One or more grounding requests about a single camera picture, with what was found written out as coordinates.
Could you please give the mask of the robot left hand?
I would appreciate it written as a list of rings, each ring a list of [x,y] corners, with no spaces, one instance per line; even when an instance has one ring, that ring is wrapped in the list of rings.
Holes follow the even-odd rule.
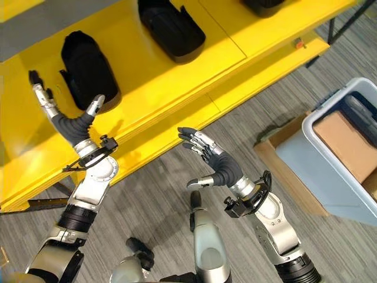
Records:
[[[47,115],[56,131],[72,146],[90,138],[89,128],[104,104],[105,95],[97,95],[86,111],[74,118],[63,114],[54,100],[51,90],[44,88],[44,82],[36,70],[28,71],[29,82],[36,95],[39,105]]]

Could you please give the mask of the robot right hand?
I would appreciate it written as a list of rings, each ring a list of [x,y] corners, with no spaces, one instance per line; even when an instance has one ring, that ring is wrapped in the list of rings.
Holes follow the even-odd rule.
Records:
[[[243,177],[238,162],[208,135],[189,127],[179,127],[177,130],[179,138],[184,141],[183,147],[198,154],[214,170],[211,175],[190,180],[188,189],[232,187]]]

